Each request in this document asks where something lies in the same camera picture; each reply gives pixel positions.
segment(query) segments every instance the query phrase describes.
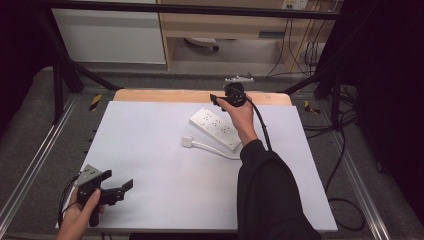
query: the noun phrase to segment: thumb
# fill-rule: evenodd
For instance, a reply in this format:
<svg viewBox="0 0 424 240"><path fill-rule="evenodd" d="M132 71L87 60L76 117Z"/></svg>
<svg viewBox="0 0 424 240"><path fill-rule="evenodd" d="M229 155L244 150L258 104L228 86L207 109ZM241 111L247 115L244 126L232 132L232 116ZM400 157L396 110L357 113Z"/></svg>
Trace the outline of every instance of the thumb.
<svg viewBox="0 0 424 240"><path fill-rule="evenodd" d="M231 110L232 108L234 108L233 106L231 106L231 104L229 104L227 101L225 101L222 98L217 98L216 102L219 104L219 106L221 106L227 112L228 110Z"/></svg>
<svg viewBox="0 0 424 240"><path fill-rule="evenodd" d="M87 219L90 218L91 213L97 207L97 204L100 200L100 190L96 189L96 191L91 194L91 197L88 199L87 203L84 206L84 209L81 212L81 215L84 215Z"/></svg>

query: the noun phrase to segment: black sleeve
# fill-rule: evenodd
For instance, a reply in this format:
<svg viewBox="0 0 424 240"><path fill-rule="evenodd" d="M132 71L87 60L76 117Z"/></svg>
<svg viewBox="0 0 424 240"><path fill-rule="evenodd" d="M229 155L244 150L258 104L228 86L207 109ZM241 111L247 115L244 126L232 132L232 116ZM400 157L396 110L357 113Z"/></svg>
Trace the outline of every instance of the black sleeve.
<svg viewBox="0 0 424 240"><path fill-rule="evenodd" d="M278 154L253 140L244 146L240 158L239 239L321 239L303 214L296 181Z"/></svg>

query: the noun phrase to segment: floor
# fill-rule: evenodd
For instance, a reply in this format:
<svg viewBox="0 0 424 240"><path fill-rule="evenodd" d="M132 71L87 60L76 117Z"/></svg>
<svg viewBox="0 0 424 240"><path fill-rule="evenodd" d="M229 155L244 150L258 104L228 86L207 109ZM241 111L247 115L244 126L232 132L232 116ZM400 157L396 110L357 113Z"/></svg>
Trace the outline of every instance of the floor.
<svg viewBox="0 0 424 240"><path fill-rule="evenodd" d="M275 92L284 90L305 79L309 68L299 62L304 73L286 74L284 66L277 64L279 51L275 42L271 41L241 41L217 40L220 50L193 46L179 39L176 43L174 64L171 70L164 66L88 64L108 81L126 88L170 88L170 89L205 89L220 90L225 78L239 76L253 77L254 83L245 84L247 90ZM78 171L84 161L86 151L90 148L90 139L95 136L95 130L101 121L107 102L112 100L114 93L99 88L88 79L83 79L87 86L83 94L69 94L75 105L69 113L66 124L60 129L60 134L51 149L43 156L42 166L38 166L36 177L30 182L31 187L22 192L19 209L11 213L11 222L6 222L8 230L4 239L53 239L59 196L67 180ZM34 79L34 85L27 95L21 110L13 118L9 129L0 139L0 169L13 169L8 174L0 176L0 206L8 206L10 196L15 186L19 186L28 166L31 166L44 138L52 129L51 121L54 114L54 98L51 84L51 73L40 72ZM293 104L298 107L299 115L304 125L328 125L325 108L329 101L314 99L312 93L316 85L311 84L291 96ZM96 94L102 94L96 111L88 111ZM305 100L310 107L320 110L305 111ZM343 110L350 108L342 105ZM345 153L353 159L361 179L373 200L383 226L390 239L424 239L423 226L409 208L402 194L390 175L377 171L374 156L367 141L361 133L358 124L349 125L346 130ZM317 165L321 180L327 182L337 159L340 149L336 133L324 134L311 138L309 145ZM355 190L355 183L349 175L348 165L342 164L332 181L329 197L346 198L358 206L360 195ZM357 210L344 203L332 204L333 214L340 222L349 226L359 226L360 215ZM387 239L376 237L371 222L365 224L360 231L349 231L342 227L336 233L325 233L325 239ZM89 232L89 238L97 232ZM127 239L127 233L114 233L115 239Z"/></svg>

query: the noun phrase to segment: power strip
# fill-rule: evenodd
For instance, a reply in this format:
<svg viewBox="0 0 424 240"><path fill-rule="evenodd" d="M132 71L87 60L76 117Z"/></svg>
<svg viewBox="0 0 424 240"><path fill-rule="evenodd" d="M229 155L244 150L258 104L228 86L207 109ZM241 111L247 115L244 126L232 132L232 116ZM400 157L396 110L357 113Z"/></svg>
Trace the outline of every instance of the power strip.
<svg viewBox="0 0 424 240"><path fill-rule="evenodd" d="M233 124L204 107L191 116L190 123L230 150L234 150L241 142Z"/></svg>

